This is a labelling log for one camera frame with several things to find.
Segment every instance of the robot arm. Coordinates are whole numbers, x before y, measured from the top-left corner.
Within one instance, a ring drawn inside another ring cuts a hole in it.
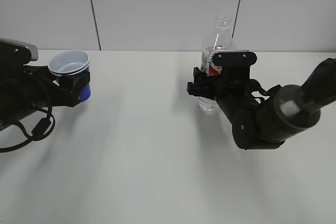
[[[253,52],[216,51],[210,61],[222,66],[222,73],[207,77],[195,68],[194,82],[188,83],[187,91],[218,103],[232,124],[239,148],[276,149],[316,125],[320,109],[336,100],[336,60],[320,63],[302,86],[277,85],[268,91],[249,78],[249,68],[256,60]],[[255,98],[254,91],[269,98]]]
[[[0,153],[11,152],[32,141],[46,138],[55,127],[52,108],[76,106],[80,102],[80,91],[90,82],[90,73],[83,72],[61,76],[57,84],[56,76],[49,72],[47,66],[26,65],[37,59],[38,51],[35,46],[0,39],[0,131],[15,125],[27,138],[18,145],[0,148]],[[46,117],[37,123],[30,135],[20,120],[36,111],[46,113]]]

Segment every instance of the blue cup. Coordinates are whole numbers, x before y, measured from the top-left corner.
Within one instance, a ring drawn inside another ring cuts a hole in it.
[[[57,76],[56,82],[59,83],[59,77],[63,75],[74,75],[83,72],[89,72],[89,56],[87,53],[79,50],[63,52],[51,59],[48,64],[49,71]],[[80,102],[84,102],[91,96],[90,84],[87,84],[79,94]]]

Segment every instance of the water bottle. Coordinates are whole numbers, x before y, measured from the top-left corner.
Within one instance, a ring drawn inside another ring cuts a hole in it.
[[[219,75],[222,68],[210,62],[211,53],[215,50],[234,49],[236,49],[236,45],[232,39],[231,18],[226,15],[217,15],[213,31],[203,40],[201,71],[206,72],[208,76]],[[199,106],[207,113],[220,111],[216,101],[203,97],[199,98]]]

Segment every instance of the white table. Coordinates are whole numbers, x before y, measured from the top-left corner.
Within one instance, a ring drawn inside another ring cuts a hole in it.
[[[186,92],[200,53],[88,53],[89,101],[55,108],[48,139],[0,154],[1,224],[335,223],[336,104],[281,148],[243,151],[225,117]],[[336,57],[257,55],[251,76],[265,89],[302,84]],[[1,147],[22,139],[15,127],[0,133]]]

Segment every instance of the cable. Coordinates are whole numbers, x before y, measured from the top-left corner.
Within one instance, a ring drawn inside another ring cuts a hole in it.
[[[56,121],[55,121],[54,115],[52,114],[52,107],[53,106],[52,106],[52,103],[51,103],[51,97],[50,97],[45,85],[38,78],[30,76],[29,74],[28,74],[28,76],[29,76],[30,79],[32,79],[35,83],[37,83],[41,87],[41,89],[43,90],[43,93],[45,94],[45,97],[46,97],[46,100],[47,100],[47,106],[48,106],[48,110],[41,109],[41,108],[38,108],[38,107],[33,107],[33,109],[36,110],[36,111],[46,113],[47,116],[45,118],[42,118],[36,124],[36,126],[32,130],[32,135],[28,134],[24,125],[21,122],[15,121],[15,120],[6,120],[6,122],[4,122],[5,124],[12,124],[12,125],[17,126],[22,131],[22,133],[27,138],[27,140],[25,140],[22,143],[19,143],[17,145],[11,146],[11,147],[0,148],[0,153],[7,153],[7,152],[12,152],[12,151],[18,150],[18,149],[28,145],[32,141],[41,141],[41,140],[45,139],[46,137],[48,137],[55,128]]]
[[[44,109],[40,109],[40,108],[34,108],[35,110],[37,111],[40,111],[40,112],[43,112],[43,113],[46,113],[48,114],[48,111],[47,110],[44,110]],[[23,141],[22,143],[19,143],[17,145],[14,145],[14,146],[11,146],[11,147],[5,147],[5,148],[0,148],[0,153],[7,153],[7,152],[12,152],[12,151],[16,151],[28,144],[30,144],[32,141],[40,141],[40,140],[43,140],[45,139],[46,137],[48,137],[52,131],[54,130],[55,128],[55,125],[56,125],[56,120],[55,120],[55,117],[54,115],[51,114],[51,118],[52,118],[52,125],[49,129],[49,131],[47,131],[47,133],[43,134],[42,136],[30,136],[25,127],[23,126],[22,123],[20,123],[19,121],[6,121],[6,123],[8,124],[12,124],[12,125],[15,125],[17,127],[20,128],[20,130],[22,131],[22,133],[24,134],[24,136],[27,138],[27,140]]]

